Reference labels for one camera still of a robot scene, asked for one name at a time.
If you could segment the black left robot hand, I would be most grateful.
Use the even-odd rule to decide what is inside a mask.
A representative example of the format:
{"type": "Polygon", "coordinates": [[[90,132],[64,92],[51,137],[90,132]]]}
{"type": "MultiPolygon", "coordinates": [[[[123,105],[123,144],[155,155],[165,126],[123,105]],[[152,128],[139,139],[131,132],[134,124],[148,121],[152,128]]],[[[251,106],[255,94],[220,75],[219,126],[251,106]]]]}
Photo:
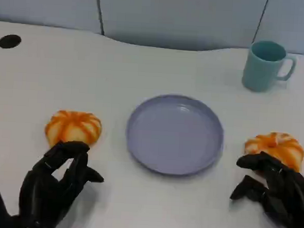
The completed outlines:
{"type": "Polygon", "coordinates": [[[23,228],[55,228],[87,182],[104,182],[88,167],[89,149],[81,141],[59,141],[28,171],[19,196],[23,228]]]}

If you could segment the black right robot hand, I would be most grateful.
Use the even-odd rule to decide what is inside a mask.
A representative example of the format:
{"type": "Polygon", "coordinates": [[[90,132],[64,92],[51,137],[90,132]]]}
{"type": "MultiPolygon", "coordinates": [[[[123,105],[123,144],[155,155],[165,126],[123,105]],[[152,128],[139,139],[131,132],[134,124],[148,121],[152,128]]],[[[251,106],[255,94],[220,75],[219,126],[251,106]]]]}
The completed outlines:
{"type": "Polygon", "coordinates": [[[232,192],[231,200],[247,197],[260,203],[276,224],[304,228],[304,177],[301,173],[263,151],[240,157],[236,165],[258,172],[267,186],[246,175],[232,192]]]}

